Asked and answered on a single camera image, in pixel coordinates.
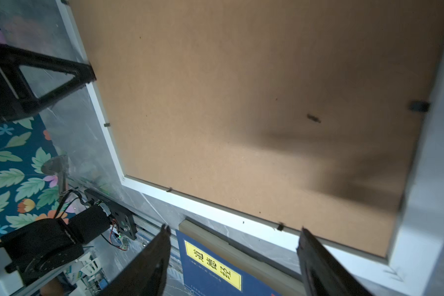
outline white frame edge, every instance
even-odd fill
[[[56,3],[71,43],[83,60],[88,62],[70,7],[60,0],[56,0]],[[94,82],[88,84],[87,90],[123,186],[296,252],[298,236],[295,234],[278,231],[268,223],[265,224],[249,216],[240,216],[125,177],[111,131],[108,127],[104,127],[107,116],[96,84]],[[437,157],[433,157],[434,161],[430,160],[431,156],[444,158],[444,146],[440,144],[444,143],[444,133],[441,133],[441,129],[444,128],[444,56],[431,101],[432,110],[426,116],[423,126],[413,173],[410,176],[411,186],[405,194],[403,216],[400,218],[391,249],[389,265],[325,245],[351,274],[409,296],[420,296],[424,293],[444,245],[444,179],[437,178],[438,172],[441,172],[444,166],[444,159],[438,160]]]

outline yellow label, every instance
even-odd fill
[[[236,287],[238,290],[242,291],[242,276],[228,268],[224,264],[220,263],[213,257],[207,255],[201,249],[196,248],[189,242],[184,241],[186,245],[186,253],[189,257],[201,263],[202,266],[212,271],[216,275],[228,281],[232,286]]]

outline dark teal floral background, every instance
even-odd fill
[[[53,218],[57,177],[44,175],[41,166],[56,155],[39,115],[0,125],[0,237],[36,220]],[[70,216],[63,213],[62,217],[67,222]]]

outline blue book cover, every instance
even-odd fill
[[[281,296],[254,276],[238,269],[205,246],[176,230],[184,285],[199,296]]]

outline small dark speck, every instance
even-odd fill
[[[319,119],[319,117],[316,117],[316,116],[311,115],[311,114],[309,114],[309,113],[307,114],[307,117],[308,117],[309,120],[312,120],[312,121],[314,121],[314,122],[320,123],[320,119]]]

